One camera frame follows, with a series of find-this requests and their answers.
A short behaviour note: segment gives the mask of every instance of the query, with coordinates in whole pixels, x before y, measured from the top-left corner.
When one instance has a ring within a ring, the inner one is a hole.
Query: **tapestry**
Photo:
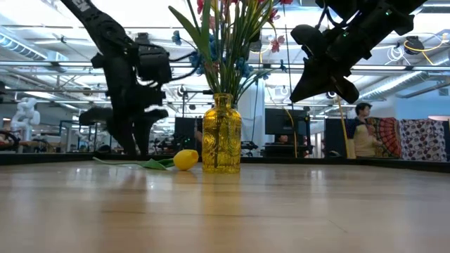
[[[382,146],[375,148],[375,156],[380,158],[401,158],[401,144],[399,134],[399,122],[395,118],[367,119],[367,123],[372,126],[369,133],[379,141]]]
[[[400,121],[401,156],[404,160],[446,162],[444,125],[432,119]]]

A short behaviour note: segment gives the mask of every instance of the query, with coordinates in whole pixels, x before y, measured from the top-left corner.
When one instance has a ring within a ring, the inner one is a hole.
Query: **table surface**
[[[449,252],[450,175],[243,164],[0,168],[2,252]]]

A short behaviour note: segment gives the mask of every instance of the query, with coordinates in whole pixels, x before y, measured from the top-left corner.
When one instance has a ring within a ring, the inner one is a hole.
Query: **humanoid robot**
[[[21,141],[31,141],[33,125],[38,125],[41,115],[34,110],[35,98],[22,98],[17,104],[17,112],[11,120],[11,131]]]

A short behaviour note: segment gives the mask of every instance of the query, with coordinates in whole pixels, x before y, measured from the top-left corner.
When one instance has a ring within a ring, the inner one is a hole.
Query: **man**
[[[367,123],[371,108],[368,103],[358,104],[355,108],[357,116],[347,126],[351,159],[375,157],[375,147],[383,144],[373,136],[372,126]]]

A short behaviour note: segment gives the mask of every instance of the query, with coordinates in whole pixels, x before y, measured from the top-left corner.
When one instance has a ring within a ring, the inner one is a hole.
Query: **vase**
[[[214,94],[214,108],[203,117],[202,161],[206,173],[240,172],[240,129],[242,120],[231,108],[232,95]]]

